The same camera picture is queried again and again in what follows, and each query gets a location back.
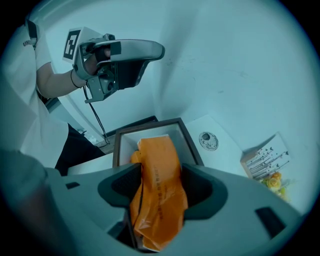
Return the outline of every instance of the person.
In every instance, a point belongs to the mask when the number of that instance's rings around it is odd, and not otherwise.
[[[45,98],[67,95],[86,85],[74,70],[55,74],[44,30],[37,26],[35,48],[29,24],[16,29],[0,60],[0,147],[34,157],[44,167],[56,168],[62,176],[68,168],[105,154],[69,124],[54,119],[37,91]],[[105,49],[107,58],[110,50]],[[93,54],[85,61],[90,74],[97,71]]]

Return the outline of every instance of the box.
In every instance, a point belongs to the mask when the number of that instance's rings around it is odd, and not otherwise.
[[[143,138],[169,135],[180,164],[203,166],[204,163],[181,118],[150,122],[117,130],[115,134],[112,166],[130,163],[131,155],[138,150],[138,141]]]

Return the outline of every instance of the black cable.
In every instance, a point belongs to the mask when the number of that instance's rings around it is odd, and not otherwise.
[[[86,82],[86,83],[85,83],[85,86],[83,87],[83,92],[84,92],[85,99],[88,100],[89,98],[88,98],[86,86],[88,86],[88,82]],[[90,107],[91,107],[91,109],[92,109],[92,111],[93,111],[93,113],[94,113],[94,116],[95,116],[96,120],[98,121],[98,123],[99,123],[99,125],[100,125],[100,127],[101,127],[101,129],[102,129],[102,131],[103,131],[104,141],[105,141],[105,143],[106,143],[107,145],[109,145],[109,144],[110,144],[110,141],[108,140],[108,137],[107,137],[107,135],[106,135],[105,128],[104,128],[104,126],[102,125],[102,123],[101,123],[101,121],[100,121],[100,118],[99,118],[97,112],[95,111],[94,107],[91,105],[90,102],[89,102],[89,105],[90,105]]]

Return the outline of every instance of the yellow flower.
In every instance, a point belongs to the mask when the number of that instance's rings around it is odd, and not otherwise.
[[[277,180],[281,180],[281,173],[280,172],[275,172],[272,176],[271,176],[271,178],[275,178],[275,179],[277,179]]]
[[[266,182],[266,185],[272,191],[276,191],[276,190],[280,189],[281,181],[279,179],[276,179],[276,178],[271,178]]]

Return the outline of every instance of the hand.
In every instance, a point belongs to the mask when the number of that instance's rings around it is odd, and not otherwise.
[[[107,58],[110,58],[110,49],[109,48],[105,48],[104,49],[104,54]],[[92,54],[85,62],[85,68],[88,71],[88,73],[90,75],[94,75],[97,71],[97,59],[96,59],[96,55]]]

